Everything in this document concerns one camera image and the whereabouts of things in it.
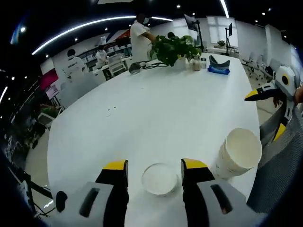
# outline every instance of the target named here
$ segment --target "potted plant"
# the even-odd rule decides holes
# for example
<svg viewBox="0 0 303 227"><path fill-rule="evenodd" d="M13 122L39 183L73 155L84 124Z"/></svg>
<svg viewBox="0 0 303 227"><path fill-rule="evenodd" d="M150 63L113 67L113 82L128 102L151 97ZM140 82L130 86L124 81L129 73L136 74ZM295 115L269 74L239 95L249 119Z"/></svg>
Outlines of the potted plant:
<svg viewBox="0 0 303 227"><path fill-rule="evenodd" d="M219 48L224 48L224 46L225 46L225 41L220 40L220 41L218 41L218 44L219 44Z"/></svg>
<svg viewBox="0 0 303 227"><path fill-rule="evenodd" d="M156 54L158 60L166 65L174 66L181 64L185 68L185 58L190 61L195 55L200 54L201 50L193 46L193 38L185 35L182 38L173 33L168 34L168 38L158 35L152 44L150 56Z"/></svg>

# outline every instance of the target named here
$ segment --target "led light strip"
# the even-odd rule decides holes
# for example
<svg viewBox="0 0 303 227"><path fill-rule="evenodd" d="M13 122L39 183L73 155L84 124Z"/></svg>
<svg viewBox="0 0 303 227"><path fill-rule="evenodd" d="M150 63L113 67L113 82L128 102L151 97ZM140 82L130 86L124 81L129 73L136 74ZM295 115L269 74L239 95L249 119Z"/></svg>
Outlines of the led light strip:
<svg viewBox="0 0 303 227"><path fill-rule="evenodd" d="M2 92L2 95L1 95L1 97L0 97L0 103L1 103L1 101L2 101L2 99L3 99L3 96L4 96L4 94L5 94L5 92L6 92L7 89L8 89L8 87L5 87L5 88L4 88L4 91Z"/></svg>
<svg viewBox="0 0 303 227"><path fill-rule="evenodd" d="M67 30L65 32L60 33L59 35L55 36L54 38L46 41L44 44L42 44L41 46L39 46L34 52L32 52L32 55L36 54L38 51L40 51L41 49L43 49L44 47L46 47L48 44L52 43L53 41L55 41L56 39L60 38L63 35L68 34L69 32L75 31L79 28L88 26L88 25L92 25L92 24L96 24L96 23L100 23L100 22L104 22L104 21L109 21L109 20L118 20L118 19L133 19L136 18L136 16L124 16L124 17L111 17L111 18L106 18L106 19L101 19L101 20L95 20L95 21L91 21L88 22L86 24L83 25L79 25L76 27L71 28L70 30ZM156 20L165 20L165 21L172 21L171 19L167 19L167 18L162 18L162 17L152 17L152 19L156 19Z"/></svg>
<svg viewBox="0 0 303 227"><path fill-rule="evenodd" d="M229 15L228 15L228 11L227 11L227 7L226 7L226 4L225 4L225 1L224 1L224 0L220 0L220 2L221 2L222 7L223 7L223 9L224 9L226 18L229 18Z"/></svg>

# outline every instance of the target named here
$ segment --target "computer monitor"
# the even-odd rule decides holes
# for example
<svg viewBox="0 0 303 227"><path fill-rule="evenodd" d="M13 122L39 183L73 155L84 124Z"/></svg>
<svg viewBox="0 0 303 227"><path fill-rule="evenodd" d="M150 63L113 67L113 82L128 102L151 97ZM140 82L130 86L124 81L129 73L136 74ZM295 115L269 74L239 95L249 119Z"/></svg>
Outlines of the computer monitor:
<svg viewBox="0 0 303 227"><path fill-rule="evenodd" d="M228 27L229 30L229 36L232 36L232 23Z"/></svg>
<svg viewBox="0 0 303 227"><path fill-rule="evenodd" d="M184 14L184 17L185 17L185 20L186 20L186 23L187 23L187 26L188 26L189 30L193 30L193 31L198 32L197 20L193 17L190 17L190 16L186 15L186 14Z"/></svg>

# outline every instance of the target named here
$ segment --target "floor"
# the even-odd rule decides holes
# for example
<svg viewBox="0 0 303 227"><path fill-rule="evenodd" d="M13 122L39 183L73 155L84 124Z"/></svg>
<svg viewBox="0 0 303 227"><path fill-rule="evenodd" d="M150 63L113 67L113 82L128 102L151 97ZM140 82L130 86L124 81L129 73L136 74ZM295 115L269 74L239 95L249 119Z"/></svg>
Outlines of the floor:
<svg viewBox="0 0 303 227"><path fill-rule="evenodd" d="M264 79L256 80L257 75L253 74L249 78L252 89L259 87L266 83ZM257 102L258 116L260 125L264 123L276 111L273 105L273 100L268 99ZM31 175L32 181L44 187L49 186L47 175L47 145L48 145L49 131L42 136L35 149L30 150L27 156L27 163L25 171ZM34 202L44 211L48 212L54 207L51 199L33 191Z"/></svg>

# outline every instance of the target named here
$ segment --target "ceiling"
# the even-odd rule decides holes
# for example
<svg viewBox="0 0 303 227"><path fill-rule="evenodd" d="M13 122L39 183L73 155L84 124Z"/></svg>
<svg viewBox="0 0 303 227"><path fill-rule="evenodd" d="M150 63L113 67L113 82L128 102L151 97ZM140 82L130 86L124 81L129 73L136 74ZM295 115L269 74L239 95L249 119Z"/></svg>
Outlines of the ceiling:
<svg viewBox="0 0 303 227"><path fill-rule="evenodd" d="M300 13L296 12L294 0L278 3L274 0L225 0L230 17L247 23L265 26L271 24L283 34L287 35L287 42L301 47ZM78 42L90 37L104 33L107 27L108 32L121 29L128 29L131 20L117 20L103 22L60 37L34 56L31 53L45 41L66 31L74 26L81 25L97 19L131 16L135 15L139 9L144 9L148 16L159 16L166 18L180 18L183 14L196 13L196 17L224 16L224 11L220 0L133 0L132 2L120 2L110 4L100 4L109 2L108 0L15 0L5 1L5 6L1 7L6 14L0 15L0 21L4 26L1 31L1 45L6 46L6 51L2 51L0 68L6 68L6 73L0 75L0 94L8 86L6 99L1 102L1 111L11 112L17 103L22 103L31 91L28 91L35 83L41 71L39 64L45 61L45 55L53 56L58 52L75 44L75 37ZM153 20L151 26L155 26L162 21ZM9 46L14 30L19 30L21 26L27 29L20 33L18 43Z"/></svg>

